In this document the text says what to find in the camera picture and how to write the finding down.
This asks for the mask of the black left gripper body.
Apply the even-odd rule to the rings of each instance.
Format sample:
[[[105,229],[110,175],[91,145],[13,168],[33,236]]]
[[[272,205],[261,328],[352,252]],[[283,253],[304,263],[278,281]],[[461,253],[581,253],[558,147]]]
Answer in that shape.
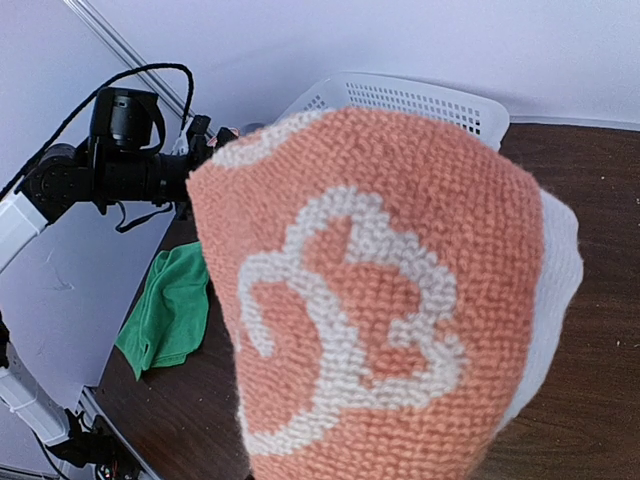
[[[172,170],[179,179],[172,200],[177,220],[189,220],[192,215],[186,180],[213,153],[214,147],[210,141],[216,140],[216,137],[208,134],[210,122],[209,116],[195,115],[182,129],[170,152]]]

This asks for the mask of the green microfiber towel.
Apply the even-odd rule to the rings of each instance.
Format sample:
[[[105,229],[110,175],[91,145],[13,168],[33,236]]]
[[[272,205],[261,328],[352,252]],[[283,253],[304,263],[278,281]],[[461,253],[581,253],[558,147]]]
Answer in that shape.
[[[154,368],[182,365],[200,347],[209,313],[208,284],[200,243],[157,254],[115,343],[135,379]]]

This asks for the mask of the orange bunny pattern towel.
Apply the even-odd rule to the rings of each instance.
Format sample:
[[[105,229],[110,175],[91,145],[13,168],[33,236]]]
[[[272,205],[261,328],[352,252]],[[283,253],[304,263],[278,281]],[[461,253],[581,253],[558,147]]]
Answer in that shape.
[[[257,479],[466,479],[583,278],[574,211],[461,129],[292,115],[187,180]]]

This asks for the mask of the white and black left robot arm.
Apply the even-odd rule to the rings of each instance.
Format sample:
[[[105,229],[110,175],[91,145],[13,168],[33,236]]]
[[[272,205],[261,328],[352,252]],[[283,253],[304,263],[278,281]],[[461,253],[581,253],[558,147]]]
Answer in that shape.
[[[186,179],[213,150],[210,117],[188,117],[174,152],[165,154],[161,144],[151,143],[152,135],[166,137],[157,94],[102,87],[89,100],[88,137],[78,146],[45,146],[2,199],[3,267],[77,203],[92,203],[105,212],[112,205],[148,202],[165,213],[187,202]],[[109,444],[83,431],[77,416],[46,393],[22,362],[6,327],[1,329],[1,401],[52,454]]]

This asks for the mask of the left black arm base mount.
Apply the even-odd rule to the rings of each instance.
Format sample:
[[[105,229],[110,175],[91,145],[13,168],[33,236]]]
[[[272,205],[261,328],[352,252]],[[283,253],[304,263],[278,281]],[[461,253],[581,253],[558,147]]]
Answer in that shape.
[[[111,468],[114,467],[113,462],[120,457],[114,440],[104,434],[90,432],[84,427],[83,413],[74,414],[69,409],[64,412],[69,428],[62,441],[53,446],[45,446],[45,451],[76,468],[93,465],[95,479],[113,479]]]

